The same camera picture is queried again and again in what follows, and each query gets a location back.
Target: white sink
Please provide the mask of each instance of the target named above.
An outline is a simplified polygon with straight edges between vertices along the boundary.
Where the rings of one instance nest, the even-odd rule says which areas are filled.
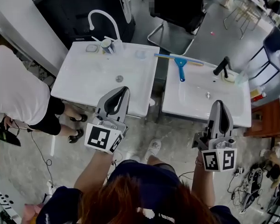
[[[186,63],[183,67],[185,81],[181,82],[175,61],[169,60],[162,111],[208,120],[212,104],[220,99],[228,107],[235,126],[250,127],[251,102],[248,81],[240,86],[223,81],[221,74],[215,76],[213,73],[217,66],[203,63],[203,66]],[[231,70],[228,70],[228,73],[235,77],[237,75]]]
[[[98,42],[74,42],[62,64],[52,89],[52,96],[96,107],[107,92],[121,86],[130,89],[128,114],[147,115],[154,74],[160,48],[123,43],[122,56],[86,52],[89,44]]]

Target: white faucet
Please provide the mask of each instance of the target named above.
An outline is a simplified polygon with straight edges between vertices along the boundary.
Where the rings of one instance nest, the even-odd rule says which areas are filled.
[[[113,26],[114,26],[114,28],[115,28],[115,32],[116,32],[116,36],[117,36],[117,40],[116,40],[116,42],[121,42],[121,39],[120,39],[120,36],[119,36],[119,31],[118,31],[118,27],[117,27],[117,24],[116,24],[116,22],[115,22],[115,20],[108,14],[108,13],[106,13],[106,12],[104,12],[104,11],[102,11],[102,10],[92,10],[89,14],[88,14],[88,21],[89,21],[89,28],[90,28],[90,30],[94,30],[94,26],[93,26],[93,24],[92,24],[92,22],[91,22],[91,15],[93,14],[93,13],[101,13],[102,15],[105,15],[107,18],[109,18],[110,19],[110,21],[113,23]]]

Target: drain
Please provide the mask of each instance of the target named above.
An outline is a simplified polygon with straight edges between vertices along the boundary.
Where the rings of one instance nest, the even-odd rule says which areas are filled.
[[[206,92],[205,96],[206,96],[207,99],[210,99],[210,98],[211,98],[211,95],[210,95],[209,92]]]
[[[123,81],[123,76],[116,76],[115,80],[116,82],[120,83]]]

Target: sponge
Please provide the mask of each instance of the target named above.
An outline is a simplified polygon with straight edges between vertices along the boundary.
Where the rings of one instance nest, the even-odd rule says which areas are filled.
[[[224,72],[221,72],[221,78],[222,78],[223,81],[227,81],[227,82],[230,82],[230,83],[234,83],[234,81],[235,81],[235,76],[231,73],[228,73],[228,78],[225,78]]]

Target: chair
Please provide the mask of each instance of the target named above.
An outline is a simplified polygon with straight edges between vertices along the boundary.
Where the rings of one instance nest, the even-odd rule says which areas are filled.
[[[261,14],[258,12],[256,7],[251,2],[248,2],[248,1],[245,1],[245,0],[234,0],[233,3],[236,6],[236,8],[223,20],[223,23],[224,23],[225,29],[228,30],[229,27],[227,27],[227,25],[226,25],[226,20],[233,13],[237,12],[236,16],[233,18],[231,23],[233,23],[235,20],[239,21],[241,18],[244,18],[245,20],[244,20],[243,24],[240,27],[240,31],[242,33],[242,36],[241,36],[240,39],[242,40],[243,37],[244,37],[244,34],[245,34],[249,24],[250,24],[250,21],[255,20],[255,25],[254,25],[254,27],[252,29],[252,30],[254,30],[257,27],[259,21],[261,20]],[[248,23],[247,23],[245,29],[242,30],[242,27],[244,26],[246,21]]]
[[[279,30],[279,28],[274,27],[272,29],[270,34],[264,39],[263,46],[250,59],[250,61],[253,60],[262,49],[265,49],[268,61],[260,67],[260,68],[262,68],[261,71],[258,72],[257,75],[255,75],[254,77],[249,78],[249,80],[253,80],[257,76],[259,76],[269,66],[269,64],[271,64],[277,70],[277,72],[274,75],[272,75],[271,78],[269,78],[261,86],[267,84],[271,79],[273,79],[280,72],[280,68],[277,66],[278,59],[276,57],[276,51],[280,50],[280,30]]]
[[[205,12],[203,12],[203,0],[154,0],[154,7],[150,7],[150,15],[152,17],[159,17],[163,21],[147,36],[147,40],[170,53],[174,53],[170,49],[152,41],[150,39],[151,36],[164,27],[165,21],[182,27],[187,32],[193,32],[201,25]],[[186,54],[193,40],[181,54],[182,56]]]

